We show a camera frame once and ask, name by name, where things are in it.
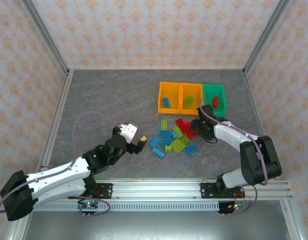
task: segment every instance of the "patterned wallpaper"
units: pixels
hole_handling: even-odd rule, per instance
[[[279,0],[34,0],[74,69],[242,69]]]
[[[35,171],[63,75],[20,0],[0,1],[0,189]],[[0,239],[10,224],[0,214]]]
[[[293,0],[248,76],[308,230],[308,0]]]

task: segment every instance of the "blue lego brick in bin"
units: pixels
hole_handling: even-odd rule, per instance
[[[193,153],[195,153],[195,152],[197,152],[197,151],[198,151],[198,148],[197,148],[197,145],[196,145],[196,144],[184,148],[184,152],[185,152],[186,155],[188,155],[188,154],[193,154]]]
[[[159,149],[157,149],[155,147],[153,148],[152,152],[153,152],[154,155],[156,155],[160,159],[162,159],[165,156],[165,154],[162,151],[160,151]]]
[[[158,136],[154,136],[153,140],[150,142],[150,145],[152,148],[155,148],[159,142],[160,137]]]
[[[170,108],[168,97],[163,98],[164,108]]]
[[[171,135],[172,135],[171,131],[167,131],[167,130],[159,131],[159,136],[160,137],[167,138],[167,137],[170,137]]]
[[[178,138],[178,134],[174,131],[172,132],[172,139],[176,139]]]
[[[163,148],[165,148],[165,146],[171,144],[172,142],[173,142],[173,139],[169,136],[168,138],[162,140],[162,141],[160,142],[160,145],[161,145]]]

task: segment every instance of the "lime green lego brick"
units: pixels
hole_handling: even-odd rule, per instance
[[[165,146],[165,152],[170,153],[172,151],[171,146]]]
[[[167,120],[165,120],[165,119],[162,120],[161,124],[162,124],[161,130],[167,130]]]
[[[187,136],[184,136],[181,141],[184,143],[184,144],[187,144],[189,142],[189,138]]]
[[[174,127],[173,130],[177,133],[177,138],[181,138],[183,136],[183,133],[178,126]]]
[[[192,104],[192,102],[193,102],[193,97],[192,96],[188,96],[188,98],[186,99],[186,101],[185,101],[185,106],[186,107],[189,107],[191,104]]]
[[[172,147],[172,150],[175,151],[175,153],[179,154],[185,147],[186,144],[184,144],[179,138],[176,138],[169,146]]]

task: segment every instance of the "plastic storage bin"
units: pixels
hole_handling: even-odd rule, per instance
[[[203,93],[204,99],[213,106],[214,97],[219,98],[219,104],[216,109],[214,109],[214,114],[218,117],[224,117],[226,114],[226,96],[225,88],[223,85],[214,85],[214,84],[203,84]]]
[[[199,107],[199,99],[203,98],[202,84],[195,83],[182,83],[182,103],[180,106],[180,114],[198,115],[197,108]],[[193,97],[190,106],[185,106],[185,101],[188,97]]]
[[[158,113],[179,114],[181,107],[181,84],[179,82],[161,81],[159,84]],[[170,108],[164,108],[163,98],[168,98]]]

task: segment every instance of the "red lego brick in bin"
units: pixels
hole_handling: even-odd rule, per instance
[[[218,102],[219,102],[219,98],[216,96],[214,97],[213,100],[213,108],[218,108]]]
[[[189,131],[190,121],[184,123],[183,120],[178,119],[176,125],[181,129],[183,134],[186,134],[189,139],[192,139],[193,136],[198,136],[197,132]]]

